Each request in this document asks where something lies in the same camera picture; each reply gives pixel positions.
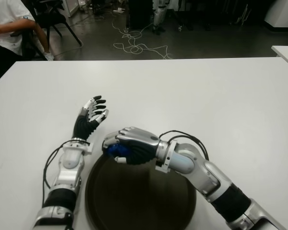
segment white sneaker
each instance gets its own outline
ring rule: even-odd
[[[47,61],[54,61],[54,56],[52,55],[52,53],[43,53],[43,55],[45,56]]]

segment robotic arm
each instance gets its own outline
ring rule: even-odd
[[[232,230],[286,230],[191,144],[178,144],[175,140],[168,143],[130,127],[109,134],[103,152],[126,164],[142,164],[157,158],[157,170],[167,173],[173,169],[186,177]]]
[[[108,110],[102,111],[106,106],[99,105],[105,102],[101,100],[101,96],[97,96],[81,108],[72,139],[61,146],[64,153],[59,160],[59,173],[52,186],[49,186],[48,197],[37,214],[33,230],[72,230],[73,212],[81,187],[80,174],[84,167],[84,155],[91,152],[90,143],[86,140],[107,118]],[[48,166],[47,162],[43,179],[43,184],[46,183],[47,186]]]

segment chair leg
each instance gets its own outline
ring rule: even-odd
[[[38,53],[38,55],[44,60],[47,61],[47,59],[45,58],[45,56],[43,55],[43,53],[37,48],[37,46],[34,44],[34,42],[29,38],[28,42],[30,44],[30,46],[32,46],[32,48],[35,50],[35,52]]]
[[[50,47],[50,27],[47,27],[47,42],[48,46]]]
[[[60,37],[62,37],[62,34],[60,33],[60,31],[55,27],[55,25],[52,25],[53,29],[60,35]]]
[[[73,35],[73,37],[77,40],[77,42],[79,43],[80,46],[82,46],[82,42],[78,39],[78,37],[75,35],[75,33],[72,31],[72,29],[69,27],[69,25],[67,23],[64,23],[67,27],[67,29],[71,32],[71,34]]]

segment black chair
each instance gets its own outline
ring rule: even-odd
[[[21,49],[24,58],[31,60],[37,53],[42,60],[47,61],[43,53],[37,48],[37,46],[34,43],[32,30],[20,30],[11,34],[11,37],[18,37],[18,36],[23,37],[21,43]]]
[[[35,21],[40,25],[41,28],[47,29],[48,44],[50,41],[50,27],[53,27],[55,31],[59,34],[59,36],[62,37],[62,34],[55,26],[57,24],[62,23],[71,32],[71,34],[79,43],[79,45],[82,45],[82,42],[78,39],[76,34],[67,24],[65,16],[62,15],[58,10],[58,9],[62,10],[64,9],[62,5],[63,4],[62,0],[31,0],[31,1],[26,0],[25,2],[26,2],[25,6],[29,9],[31,14],[33,15]]]

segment white t-shirt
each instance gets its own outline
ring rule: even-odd
[[[21,0],[0,0],[0,24],[12,23],[22,18],[34,21],[30,11]],[[21,55],[22,36],[11,37],[11,34],[0,34],[0,46]]]

